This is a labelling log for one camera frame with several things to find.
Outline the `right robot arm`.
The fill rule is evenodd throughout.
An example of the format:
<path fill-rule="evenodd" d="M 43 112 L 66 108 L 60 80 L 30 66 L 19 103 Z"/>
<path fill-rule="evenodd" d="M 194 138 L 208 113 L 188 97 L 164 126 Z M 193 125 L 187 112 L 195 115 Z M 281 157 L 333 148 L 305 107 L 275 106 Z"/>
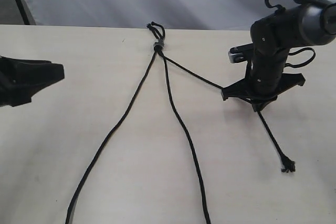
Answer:
<path fill-rule="evenodd" d="M 246 62 L 243 79 L 222 88 L 222 98 L 239 98 L 261 111 L 277 100 L 278 95 L 302 86 L 305 78 L 300 73 L 284 73 L 285 67 L 301 68 L 312 59 L 300 64 L 287 62 L 292 48 L 300 51 L 313 46 L 327 45 L 335 40 L 335 4 L 316 0 L 297 7 L 277 10 L 253 23 L 252 42 L 229 50 L 231 63 Z"/>

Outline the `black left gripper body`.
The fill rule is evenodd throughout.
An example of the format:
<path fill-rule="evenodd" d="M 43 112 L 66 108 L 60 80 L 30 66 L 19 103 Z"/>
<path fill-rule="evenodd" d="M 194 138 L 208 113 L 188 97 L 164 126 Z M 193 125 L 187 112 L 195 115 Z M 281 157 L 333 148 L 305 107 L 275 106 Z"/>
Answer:
<path fill-rule="evenodd" d="M 24 70 L 20 67 L 31 65 L 34 61 L 1 56 L 1 107 L 16 107 L 32 102 L 25 82 L 19 81 Z"/>

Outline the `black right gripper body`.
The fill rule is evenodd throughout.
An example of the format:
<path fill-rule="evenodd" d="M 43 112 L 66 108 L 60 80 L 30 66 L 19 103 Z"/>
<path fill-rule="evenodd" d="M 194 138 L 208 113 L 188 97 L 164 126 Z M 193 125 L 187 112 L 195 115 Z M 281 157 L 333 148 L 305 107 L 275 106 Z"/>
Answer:
<path fill-rule="evenodd" d="M 249 76 L 249 84 L 254 92 L 260 95 L 274 93 L 281 79 L 288 55 L 289 49 L 280 50 L 274 55 L 264 55 L 254 49 Z"/>

